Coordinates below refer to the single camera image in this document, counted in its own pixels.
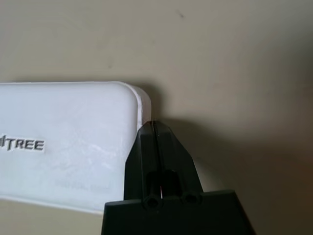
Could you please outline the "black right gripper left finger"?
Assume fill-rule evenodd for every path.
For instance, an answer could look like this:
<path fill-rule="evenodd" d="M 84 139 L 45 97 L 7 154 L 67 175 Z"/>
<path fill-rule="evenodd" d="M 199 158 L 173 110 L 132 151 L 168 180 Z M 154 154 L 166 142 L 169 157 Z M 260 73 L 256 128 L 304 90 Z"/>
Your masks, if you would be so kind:
<path fill-rule="evenodd" d="M 160 197 L 160 190 L 154 123 L 147 122 L 138 130 L 125 163 L 124 199 Z"/>

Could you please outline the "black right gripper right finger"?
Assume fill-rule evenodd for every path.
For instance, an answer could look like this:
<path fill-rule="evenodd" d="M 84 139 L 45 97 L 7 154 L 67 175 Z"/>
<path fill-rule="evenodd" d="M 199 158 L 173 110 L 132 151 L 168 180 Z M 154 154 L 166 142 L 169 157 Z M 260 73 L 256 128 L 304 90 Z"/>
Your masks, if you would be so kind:
<path fill-rule="evenodd" d="M 201 183 L 193 159 L 171 128 L 154 122 L 163 197 L 199 197 Z"/>

